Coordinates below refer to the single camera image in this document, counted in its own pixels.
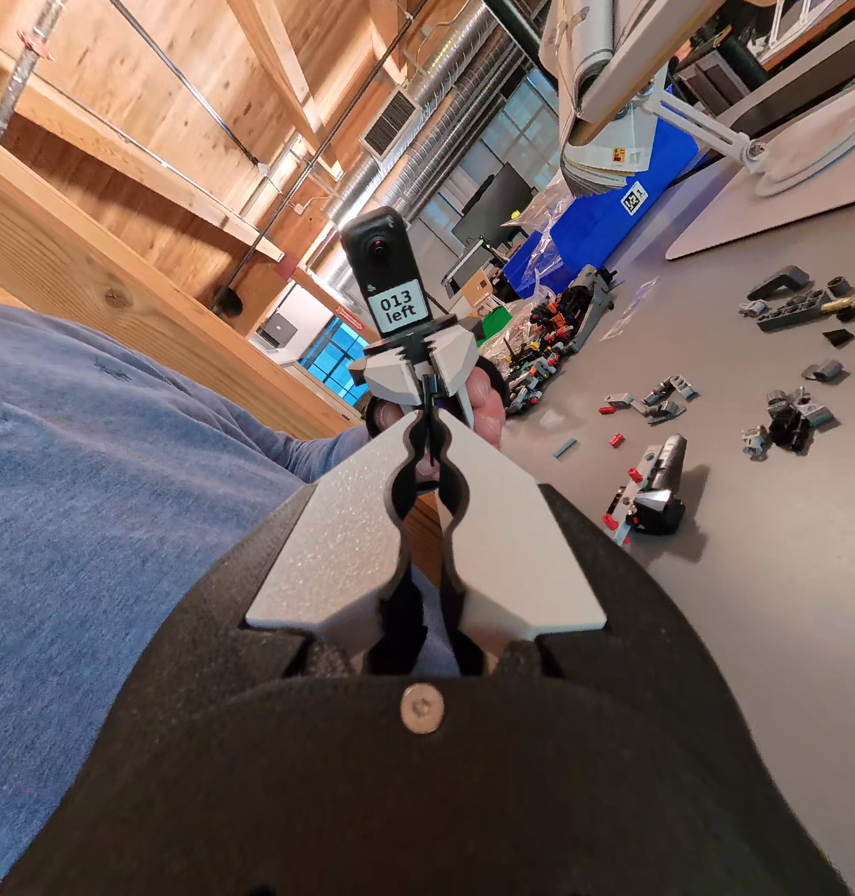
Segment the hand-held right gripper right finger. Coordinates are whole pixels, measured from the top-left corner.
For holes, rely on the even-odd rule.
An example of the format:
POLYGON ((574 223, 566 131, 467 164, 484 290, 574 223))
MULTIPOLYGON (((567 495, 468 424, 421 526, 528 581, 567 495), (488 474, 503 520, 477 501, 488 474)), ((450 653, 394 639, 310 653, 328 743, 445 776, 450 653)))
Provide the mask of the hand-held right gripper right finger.
POLYGON ((515 642, 608 621, 536 479, 450 412, 437 412, 441 608, 461 673, 515 642))

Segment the long light grey lego beam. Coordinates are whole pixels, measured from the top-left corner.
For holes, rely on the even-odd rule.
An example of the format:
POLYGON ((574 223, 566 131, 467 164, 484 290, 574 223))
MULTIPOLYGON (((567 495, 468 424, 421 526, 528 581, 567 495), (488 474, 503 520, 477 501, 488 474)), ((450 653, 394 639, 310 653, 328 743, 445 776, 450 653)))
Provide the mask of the long light grey lego beam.
MULTIPOLYGON (((635 464, 634 467, 644 473, 645 476, 647 476, 652 462, 655 460, 660 450, 660 446, 662 446, 662 444, 654 444, 648 446, 642 458, 635 464)), ((644 485, 645 483, 642 485, 642 487, 637 486, 627 475, 626 484, 623 487, 620 487, 615 493, 614 499, 612 500, 609 509, 607 509, 605 513, 610 512, 615 515, 618 520, 623 521, 623 525, 617 531, 610 531, 604 525, 601 518, 603 530, 618 546, 626 546, 627 542, 629 541, 630 534, 633 530, 630 529, 625 521, 626 513, 630 504, 632 503, 633 498, 639 492, 644 491, 644 485)))

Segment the black angled lego piece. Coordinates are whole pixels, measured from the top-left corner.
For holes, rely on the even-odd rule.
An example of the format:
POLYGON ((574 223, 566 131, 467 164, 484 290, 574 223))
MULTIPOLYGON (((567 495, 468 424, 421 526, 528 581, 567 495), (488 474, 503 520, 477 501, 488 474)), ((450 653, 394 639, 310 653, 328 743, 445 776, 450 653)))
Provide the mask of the black angled lego piece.
POLYGON ((635 532, 669 536, 679 530, 686 510, 683 501, 671 489, 645 490, 633 498, 625 521, 635 532))

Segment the dark curved lego panel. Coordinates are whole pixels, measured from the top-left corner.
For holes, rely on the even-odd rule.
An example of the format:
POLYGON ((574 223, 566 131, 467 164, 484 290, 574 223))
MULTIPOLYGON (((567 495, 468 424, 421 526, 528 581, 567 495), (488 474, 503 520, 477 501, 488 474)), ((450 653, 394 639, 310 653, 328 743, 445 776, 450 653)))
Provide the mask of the dark curved lego panel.
POLYGON ((662 446, 652 462, 646 476, 644 491, 667 490, 676 494, 680 489, 687 439, 681 434, 672 434, 662 446))

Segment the partly built lego model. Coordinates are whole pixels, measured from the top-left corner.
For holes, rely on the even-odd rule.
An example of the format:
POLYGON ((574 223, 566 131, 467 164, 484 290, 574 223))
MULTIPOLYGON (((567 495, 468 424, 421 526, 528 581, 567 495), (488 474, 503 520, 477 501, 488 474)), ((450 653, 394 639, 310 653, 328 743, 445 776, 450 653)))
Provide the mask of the partly built lego model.
POLYGON ((528 309, 503 332, 505 352, 497 361, 512 418, 539 403, 544 389, 566 358, 576 355, 600 321, 614 307, 616 272, 586 265, 563 291, 535 281, 528 309))

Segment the cluster of grey lego connectors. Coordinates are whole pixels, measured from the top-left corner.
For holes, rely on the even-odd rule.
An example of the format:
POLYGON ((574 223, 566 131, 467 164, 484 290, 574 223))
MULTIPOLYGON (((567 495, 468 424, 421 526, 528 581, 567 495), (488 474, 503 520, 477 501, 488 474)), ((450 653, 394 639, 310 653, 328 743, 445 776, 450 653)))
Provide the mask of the cluster of grey lego connectors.
POLYGON ((635 409, 650 427, 659 426, 681 416, 687 405, 697 399, 698 390, 682 375, 662 380, 645 398, 633 399, 635 409))

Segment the lego instruction booklet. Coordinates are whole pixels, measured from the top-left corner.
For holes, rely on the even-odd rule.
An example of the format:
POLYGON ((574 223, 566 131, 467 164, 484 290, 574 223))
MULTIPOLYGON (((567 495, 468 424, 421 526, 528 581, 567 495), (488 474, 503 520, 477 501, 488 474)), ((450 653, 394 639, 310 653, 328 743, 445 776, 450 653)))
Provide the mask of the lego instruction booklet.
POLYGON ((559 170, 572 196, 623 188, 646 172, 658 118, 645 99, 713 1, 555 1, 540 61, 556 77, 559 170))

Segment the cluster of dark lego connectors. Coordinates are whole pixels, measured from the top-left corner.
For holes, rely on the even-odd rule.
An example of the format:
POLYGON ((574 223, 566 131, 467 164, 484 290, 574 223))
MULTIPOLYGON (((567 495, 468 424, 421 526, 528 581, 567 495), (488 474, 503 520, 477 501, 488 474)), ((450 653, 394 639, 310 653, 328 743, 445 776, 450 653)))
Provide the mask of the cluster of dark lego connectors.
POLYGON ((809 390, 800 386, 792 392, 772 390, 765 394, 770 416, 769 441, 792 454, 805 454, 814 434, 839 424, 834 413, 813 400, 809 390))

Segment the dark grey angled lego beam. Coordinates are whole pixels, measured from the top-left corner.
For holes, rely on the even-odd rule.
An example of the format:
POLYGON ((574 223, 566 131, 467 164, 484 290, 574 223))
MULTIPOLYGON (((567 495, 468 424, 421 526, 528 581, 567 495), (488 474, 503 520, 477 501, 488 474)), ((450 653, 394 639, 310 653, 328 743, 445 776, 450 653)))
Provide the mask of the dark grey angled lego beam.
POLYGON ((757 327, 763 332, 775 332, 816 321, 828 314, 824 307, 834 298, 824 290, 815 290, 785 305, 770 309, 757 319, 757 327))

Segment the window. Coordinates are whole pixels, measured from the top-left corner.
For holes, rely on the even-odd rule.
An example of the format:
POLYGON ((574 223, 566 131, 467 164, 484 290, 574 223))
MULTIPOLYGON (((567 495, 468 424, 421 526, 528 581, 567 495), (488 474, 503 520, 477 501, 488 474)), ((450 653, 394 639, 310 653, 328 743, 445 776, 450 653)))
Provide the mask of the window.
POLYGON ((334 316, 301 356, 299 364, 338 398, 355 407, 366 386, 354 384, 349 365, 364 358, 366 345, 358 330, 334 316))

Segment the black monitor screen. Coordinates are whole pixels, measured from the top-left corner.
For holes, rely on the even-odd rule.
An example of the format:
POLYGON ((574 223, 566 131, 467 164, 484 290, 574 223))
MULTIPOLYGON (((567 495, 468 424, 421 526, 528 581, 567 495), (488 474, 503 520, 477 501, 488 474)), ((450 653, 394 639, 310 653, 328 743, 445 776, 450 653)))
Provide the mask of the black monitor screen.
POLYGON ((480 185, 452 228, 452 235, 465 246, 484 241, 497 249, 520 230, 512 216, 525 211, 534 195, 534 188, 506 162, 480 185))

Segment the blue storage bin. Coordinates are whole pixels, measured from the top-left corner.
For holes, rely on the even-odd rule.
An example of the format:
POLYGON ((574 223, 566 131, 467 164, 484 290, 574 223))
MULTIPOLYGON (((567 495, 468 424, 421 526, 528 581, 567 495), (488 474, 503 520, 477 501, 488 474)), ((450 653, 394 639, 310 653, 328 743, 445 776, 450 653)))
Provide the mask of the blue storage bin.
POLYGON ((586 265, 604 267, 697 153, 691 136, 660 122, 646 172, 629 177, 623 189, 574 199, 547 230, 535 230, 519 247, 503 269, 514 292, 532 297, 537 280, 560 292, 586 265))

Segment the person's blue clothing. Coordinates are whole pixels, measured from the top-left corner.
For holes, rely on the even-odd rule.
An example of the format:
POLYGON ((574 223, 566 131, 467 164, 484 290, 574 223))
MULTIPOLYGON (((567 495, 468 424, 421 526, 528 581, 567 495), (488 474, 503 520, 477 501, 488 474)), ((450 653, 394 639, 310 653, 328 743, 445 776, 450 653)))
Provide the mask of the person's blue clothing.
POLYGON ((175 605, 306 485, 258 423, 97 330, 0 305, 0 881, 175 605))

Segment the wooden ceiling beams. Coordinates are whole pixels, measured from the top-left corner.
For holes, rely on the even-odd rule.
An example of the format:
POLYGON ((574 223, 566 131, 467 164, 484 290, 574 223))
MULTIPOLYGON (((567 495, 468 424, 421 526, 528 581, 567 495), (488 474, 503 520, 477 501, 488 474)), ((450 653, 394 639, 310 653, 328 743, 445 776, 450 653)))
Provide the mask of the wooden ceiling beams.
POLYGON ((455 2, 0 2, 0 301, 80 322, 309 438, 350 426, 262 350, 332 317, 325 206, 455 2))

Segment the white device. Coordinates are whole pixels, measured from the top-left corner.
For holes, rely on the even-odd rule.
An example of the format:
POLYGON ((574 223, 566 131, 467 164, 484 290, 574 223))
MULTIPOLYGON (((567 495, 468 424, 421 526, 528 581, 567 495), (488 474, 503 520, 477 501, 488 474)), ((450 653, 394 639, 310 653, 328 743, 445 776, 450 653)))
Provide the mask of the white device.
POLYGON ((718 117, 666 91, 644 110, 739 164, 764 200, 846 161, 855 187, 855 20, 718 117))

